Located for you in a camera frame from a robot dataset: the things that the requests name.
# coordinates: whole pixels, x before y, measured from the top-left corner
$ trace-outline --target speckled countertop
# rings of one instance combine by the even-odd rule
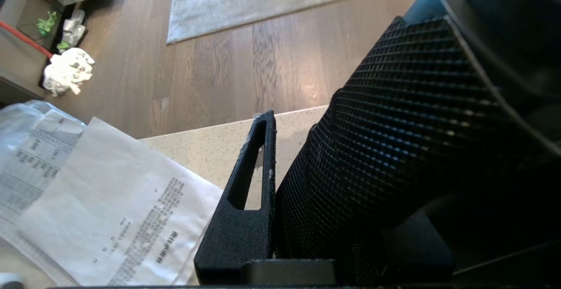
[[[308,131],[327,106],[275,115],[277,120],[276,178],[280,184],[306,141]],[[232,173],[253,119],[142,139],[149,147],[224,188]],[[259,171],[254,179],[259,179]],[[258,209],[260,190],[251,186],[246,209]],[[26,289],[54,287],[54,283],[26,257],[0,239],[0,272],[19,273]]]

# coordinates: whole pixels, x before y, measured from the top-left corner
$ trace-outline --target hardwood floorboard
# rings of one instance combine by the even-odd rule
[[[344,0],[166,45],[171,0],[90,0],[82,93],[47,100],[137,139],[329,103],[414,0]]]

